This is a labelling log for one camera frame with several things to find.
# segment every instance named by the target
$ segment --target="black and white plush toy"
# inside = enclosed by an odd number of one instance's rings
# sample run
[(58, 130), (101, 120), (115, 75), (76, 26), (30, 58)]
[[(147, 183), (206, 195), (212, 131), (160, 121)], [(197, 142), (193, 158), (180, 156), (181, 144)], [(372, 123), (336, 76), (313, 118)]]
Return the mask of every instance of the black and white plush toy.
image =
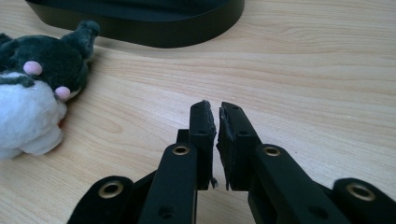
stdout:
[(61, 143), (65, 102), (87, 82), (99, 25), (83, 21), (61, 39), (0, 34), (0, 159), (41, 155)]

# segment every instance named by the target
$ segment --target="pink cheek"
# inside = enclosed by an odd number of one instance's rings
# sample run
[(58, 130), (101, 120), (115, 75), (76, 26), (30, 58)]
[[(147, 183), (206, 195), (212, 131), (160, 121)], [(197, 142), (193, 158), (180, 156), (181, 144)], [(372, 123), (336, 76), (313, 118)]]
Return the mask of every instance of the pink cheek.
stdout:
[(43, 72), (43, 68), (39, 63), (34, 61), (29, 61), (23, 65), (23, 71), (25, 71), (27, 75), (38, 76)]
[(67, 100), (70, 97), (70, 90), (67, 87), (58, 87), (55, 90), (55, 94), (59, 97), (59, 99)]

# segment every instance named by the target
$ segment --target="black base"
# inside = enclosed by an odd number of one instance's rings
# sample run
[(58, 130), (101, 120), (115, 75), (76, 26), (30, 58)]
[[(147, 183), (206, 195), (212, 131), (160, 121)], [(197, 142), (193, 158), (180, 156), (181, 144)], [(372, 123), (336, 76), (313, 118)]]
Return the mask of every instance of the black base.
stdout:
[(205, 42), (231, 28), (244, 0), (26, 0), (44, 23), (74, 30), (82, 20), (100, 36), (155, 48)]

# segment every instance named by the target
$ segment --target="black bracket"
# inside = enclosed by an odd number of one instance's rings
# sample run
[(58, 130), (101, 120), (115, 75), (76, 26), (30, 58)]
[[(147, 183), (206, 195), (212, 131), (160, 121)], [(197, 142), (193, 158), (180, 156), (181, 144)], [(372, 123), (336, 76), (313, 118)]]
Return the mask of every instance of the black bracket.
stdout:
[[(394, 223), (396, 202), (373, 185), (313, 181), (282, 147), (263, 144), (243, 109), (222, 103), (217, 148), (227, 189), (248, 191), (256, 223)], [(207, 101), (191, 107), (190, 128), (163, 153), (158, 170), (137, 182), (96, 182), (69, 219), (76, 223), (195, 223), (197, 190), (208, 190), (216, 127)]]

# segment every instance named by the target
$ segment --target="table surface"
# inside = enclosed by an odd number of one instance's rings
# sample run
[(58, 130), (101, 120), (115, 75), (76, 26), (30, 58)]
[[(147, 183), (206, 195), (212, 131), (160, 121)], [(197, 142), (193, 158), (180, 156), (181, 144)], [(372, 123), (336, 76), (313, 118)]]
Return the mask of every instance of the table surface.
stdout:
[[(0, 0), (0, 33), (69, 31), (24, 1)], [(0, 161), (0, 223), (65, 223), (97, 180), (156, 170), (190, 106), (241, 106), (264, 143), (285, 148), (317, 182), (356, 177), (396, 199), (396, 2), (247, 0), (229, 31), (155, 49), (98, 37), (90, 80), (68, 103), (51, 152)], [(254, 223), (246, 192), (200, 191), (197, 223)]]

